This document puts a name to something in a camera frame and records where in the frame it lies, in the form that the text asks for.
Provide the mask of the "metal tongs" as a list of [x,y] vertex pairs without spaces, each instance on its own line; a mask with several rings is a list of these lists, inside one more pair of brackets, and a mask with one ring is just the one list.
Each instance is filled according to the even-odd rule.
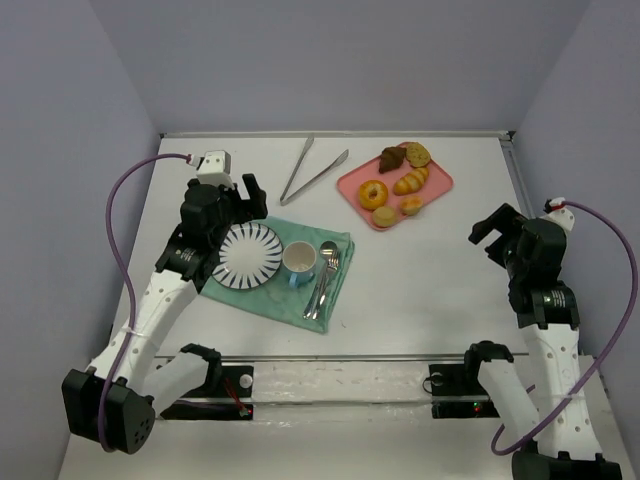
[[287,206],[297,200],[342,166],[350,156],[350,151],[344,149],[332,158],[320,158],[313,154],[315,143],[315,135],[308,134],[280,193],[278,199],[280,206]]

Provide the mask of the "small round yellow bun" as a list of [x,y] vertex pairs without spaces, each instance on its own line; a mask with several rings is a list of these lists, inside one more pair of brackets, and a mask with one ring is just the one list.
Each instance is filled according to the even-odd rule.
[[384,205],[372,212],[373,223],[380,228],[389,228],[397,223],[397,210]]

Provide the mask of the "golden donut bread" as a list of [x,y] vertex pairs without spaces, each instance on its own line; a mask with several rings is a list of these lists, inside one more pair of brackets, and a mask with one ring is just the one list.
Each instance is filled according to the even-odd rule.
[[362,183],[358,190],[360,206],[368,211],[374,211],[384,206],[388,200],[388,188],[379,180],[368,180]]

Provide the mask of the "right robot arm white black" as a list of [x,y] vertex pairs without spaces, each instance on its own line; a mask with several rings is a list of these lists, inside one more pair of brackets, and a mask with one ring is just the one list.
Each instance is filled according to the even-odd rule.
[[619,479],[621,466],[606,459],[596,437],[584,386],[596,371],[580,369],[578,304],[560,280],[567,237],[575,223],[564,198],[549,200],[545,213],[527,218],[503,204],[473,225],[469,240],[486,247],[509,276],[508,300],[529,350],[534,387],[526,388],[510,350],[486,340],[472,344],[464,371],[487,392],[512,445],[496,455],[511,458],[515,479]]

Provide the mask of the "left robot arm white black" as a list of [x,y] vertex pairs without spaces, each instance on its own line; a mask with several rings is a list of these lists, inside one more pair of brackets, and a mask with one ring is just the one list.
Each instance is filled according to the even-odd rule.
[[254,175],[242,179],[246,199],[235,185],[188,182],[180,221],[140,302],[101,354],[85,370],[70,370],[62,382],[71,434],[98,442],[107,452],[134,454],[149,438],[156,418],[184,394],[220,382],[220,354],[199,344],[185,345],[159,370],[151,364],[219,265],[231,226],[268,213],[266,194]]

